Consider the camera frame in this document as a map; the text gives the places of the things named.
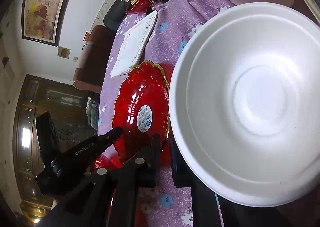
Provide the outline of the framed wall painting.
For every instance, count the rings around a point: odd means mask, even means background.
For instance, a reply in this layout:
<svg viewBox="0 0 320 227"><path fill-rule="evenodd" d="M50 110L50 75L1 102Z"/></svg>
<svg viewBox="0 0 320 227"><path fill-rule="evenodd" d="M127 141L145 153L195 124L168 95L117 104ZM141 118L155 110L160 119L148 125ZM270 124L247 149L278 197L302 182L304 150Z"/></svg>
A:
<svg viewBox="0 0 320 227"><path fill-rule="evenodd" d="M58 46L69 0L23 0L22 38Z"/></svg>

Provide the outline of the person in jeans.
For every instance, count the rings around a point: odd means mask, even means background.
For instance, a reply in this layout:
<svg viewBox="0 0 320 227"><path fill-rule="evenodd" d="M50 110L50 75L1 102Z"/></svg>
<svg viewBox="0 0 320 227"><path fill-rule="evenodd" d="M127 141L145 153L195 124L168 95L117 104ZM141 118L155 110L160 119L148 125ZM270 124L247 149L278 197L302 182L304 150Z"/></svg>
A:
<svg viewBox="0 0 320 227"><path fill-rule="evenodd" d="M86 105L87 123L93 129L98 129L99 122L99 94L95 92L89 92Z"/></svg>

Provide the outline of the red plate under bowls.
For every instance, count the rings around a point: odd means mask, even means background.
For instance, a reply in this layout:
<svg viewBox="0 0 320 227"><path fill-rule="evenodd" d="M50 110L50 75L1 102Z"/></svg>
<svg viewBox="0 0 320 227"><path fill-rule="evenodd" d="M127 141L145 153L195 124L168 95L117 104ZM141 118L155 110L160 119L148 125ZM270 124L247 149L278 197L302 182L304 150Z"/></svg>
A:
<svg viewBox="0 0 320 227"><path fill-rule="evenodd" d="M126 9L126 15L143 14L147 9L153 6L153 0L138 0L134 4L130 4Z"/></svg>

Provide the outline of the small red gold-rimmed plate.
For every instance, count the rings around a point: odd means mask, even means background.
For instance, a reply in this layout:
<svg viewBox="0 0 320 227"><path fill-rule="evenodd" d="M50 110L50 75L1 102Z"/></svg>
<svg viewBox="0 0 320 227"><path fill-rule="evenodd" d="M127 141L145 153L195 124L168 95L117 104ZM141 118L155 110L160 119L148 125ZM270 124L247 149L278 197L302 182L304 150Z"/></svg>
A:
<svg viewBox="0 0 320 227"><path fill-rule="evenodd" d="M159 64L146 60L131 69L114 102L112 126L123 129L114 144L122 164L150 146L154 134L164 150L170 131L169 82Z"/></svg>

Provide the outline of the purple floral tablecloth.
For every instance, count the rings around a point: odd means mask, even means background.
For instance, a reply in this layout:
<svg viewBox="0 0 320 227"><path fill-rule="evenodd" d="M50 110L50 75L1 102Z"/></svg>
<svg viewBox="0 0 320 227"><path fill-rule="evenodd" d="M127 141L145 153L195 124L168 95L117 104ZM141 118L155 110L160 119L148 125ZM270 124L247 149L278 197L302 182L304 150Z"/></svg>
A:
<svg viewBox="0 0 320 227"><path fill-rule="evenodd" d="M230 0L169 0L155 6L157 22L145 46L144 60L160 64L167 79L189 39L204 23L218 13L233 7ZM110 77L124 33L143 18L128 15L120 24L107 63L102 92L100 94L98 134L112 128L114 101L119 94L125 76ZM193 226L191 189L176 188L172 181L170 146L161 154L159 185L154 189L139 189L137 226Z"/></svg>

